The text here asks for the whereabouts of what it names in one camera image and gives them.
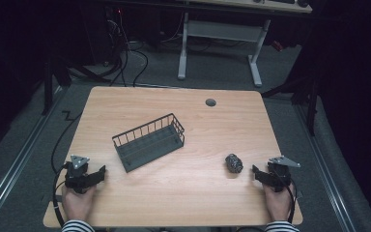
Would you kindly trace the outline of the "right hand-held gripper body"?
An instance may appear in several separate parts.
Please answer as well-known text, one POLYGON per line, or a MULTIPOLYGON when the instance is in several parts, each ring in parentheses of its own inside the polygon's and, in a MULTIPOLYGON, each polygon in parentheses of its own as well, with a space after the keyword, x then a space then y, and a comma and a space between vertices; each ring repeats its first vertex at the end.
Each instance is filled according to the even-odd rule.
POLYGON ((285 156, 269 159, 270 186, 275 192, 281 192, 291 185, 290 167, 300 168, 300 164, 285 156))

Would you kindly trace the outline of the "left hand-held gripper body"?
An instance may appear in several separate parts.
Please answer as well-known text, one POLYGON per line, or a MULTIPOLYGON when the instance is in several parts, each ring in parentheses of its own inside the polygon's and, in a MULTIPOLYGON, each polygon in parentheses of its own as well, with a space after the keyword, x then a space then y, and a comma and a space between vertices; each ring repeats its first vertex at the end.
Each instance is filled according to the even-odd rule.
POLYGON ((71 161, 67 164, 65 185, 76 193, 84 194, 89 188, 86 185, 89 158, 71 155, 71 161))

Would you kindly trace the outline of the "person's right hand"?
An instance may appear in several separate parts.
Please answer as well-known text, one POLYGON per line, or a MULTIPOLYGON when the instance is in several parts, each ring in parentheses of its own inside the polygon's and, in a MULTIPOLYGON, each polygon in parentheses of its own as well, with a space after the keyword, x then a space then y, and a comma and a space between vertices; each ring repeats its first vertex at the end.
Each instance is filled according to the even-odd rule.
POLYGON ((273 221, 287 221, 290 217, 291 210, 295 204, 293 202, 294 187, 290 185, 288 189, 281 192, 274 192, 273 188, 263 185, 263 190, 266 196, 266 204, 273 221))

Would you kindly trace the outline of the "person's left hand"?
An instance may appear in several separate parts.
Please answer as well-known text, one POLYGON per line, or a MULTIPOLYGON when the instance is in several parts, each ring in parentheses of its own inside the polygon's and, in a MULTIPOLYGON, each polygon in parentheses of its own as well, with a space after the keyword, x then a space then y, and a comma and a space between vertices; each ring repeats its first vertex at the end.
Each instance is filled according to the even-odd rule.
POLYGON ((62 204, 68 220, 87 220, 93 208, 96 190, 96 187, 90 187, 80 194, 72 188, 62 187, 62 204))

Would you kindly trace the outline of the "dark crumpled ball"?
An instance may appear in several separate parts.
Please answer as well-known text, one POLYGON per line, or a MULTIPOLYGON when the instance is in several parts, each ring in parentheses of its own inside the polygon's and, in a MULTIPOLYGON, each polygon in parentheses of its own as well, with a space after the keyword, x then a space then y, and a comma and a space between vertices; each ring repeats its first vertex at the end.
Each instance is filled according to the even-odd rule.
POLYGON ((243 171, 243 162, 235 154, 229 154, 225 158, 225 162, 231 173, 241 173, 243 171))

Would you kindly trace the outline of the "black metal stand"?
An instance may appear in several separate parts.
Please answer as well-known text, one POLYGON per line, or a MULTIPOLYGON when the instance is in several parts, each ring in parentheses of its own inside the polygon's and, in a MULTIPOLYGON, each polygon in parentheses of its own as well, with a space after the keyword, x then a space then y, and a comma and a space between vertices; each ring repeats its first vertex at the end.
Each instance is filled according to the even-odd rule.
POLYGON ((44 102, 43 115, 47 115, 53 105, 53 78, 56 78, 61 87, 70 87, 71 78, 69 75, 69 68, 73 68, 78 72, 84 74, 92 80, 98 82, 107 82, 107 79, 101 77, 99 74, 91 72, 87 68, 78 65, 71 60, 58 55, 49 55, 44 63, 44 102))
POLYGON ((305 118, 305 124, 308 132, 314 136, 314 124, 315 116, 317 113, 316 104, 318 98, 318 88, 320 84, 320 78, 316 75, 305 76, 295 80, 286 81, 282 85, 279 85, 269 91, 261 94, 263 98, 269 98, 278 93, 293 93, 291 97, 292 104, 307 104, 307 113, 305 118))

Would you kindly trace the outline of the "metal floor rail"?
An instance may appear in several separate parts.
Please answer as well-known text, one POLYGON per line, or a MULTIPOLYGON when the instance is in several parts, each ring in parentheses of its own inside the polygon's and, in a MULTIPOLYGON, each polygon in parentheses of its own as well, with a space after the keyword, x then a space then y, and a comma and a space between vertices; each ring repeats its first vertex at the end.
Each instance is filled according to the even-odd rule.
POLYGON ((300 119, 301 127, 303 128, 307 140, 311 146, 312 154, 314 160, 316 162, 317 170, 319 172, 320 178, 324 185, 324 188, 327 192, 328 199, 334 213, 338 219, 338 222, 342 228, 343 232, 356 232, 356 228, 354 225, 353 220, 345 206, 343 197, 339 192, 336 183, 334 182, 332 175, 329 172, 328 165, 323 157, 322 151, 319 147, 317 139, 314 135, 312 135, 307 127, 306 124, 306 116, 305 112, 301 106, 294 105, 293 106, 297 116, 300 119))
POLYGON ((53 108, 67 93, 68 87, 56 87, 54 101, 44 111, 45 93, 39 89, 25 109, 14 118, 8 132, 0 141, 0 209, 10 194, 32 150, 42 134, 53 108))

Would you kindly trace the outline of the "white frame desk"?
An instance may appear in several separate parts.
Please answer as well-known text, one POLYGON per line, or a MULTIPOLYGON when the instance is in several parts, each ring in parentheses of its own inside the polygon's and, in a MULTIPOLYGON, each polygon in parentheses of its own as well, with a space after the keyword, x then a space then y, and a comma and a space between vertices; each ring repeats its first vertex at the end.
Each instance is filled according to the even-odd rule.
MULTIPOLYGON (((185 0, 185 5, 207 4, 209 7, 219 6, 230 10, 256 10, 260 13, 283 13, 283 14, 311 14, 313 9, 307 0, 185 0)), ((256 87, 262 86, 257 59, 259 57, 264 40, 268 34, 271 18, 267 16, 259 25, 248 25, 214 22, 212 20, 189 19, 188 13, 184 13, 182 50, 179 60, 178 78, 186 78, 187 63, 187 39, 189 37, 220 39, 236 42, 255 43, 253 52, 247 56, 247 62, 251 70, 252 79, 256 87)))

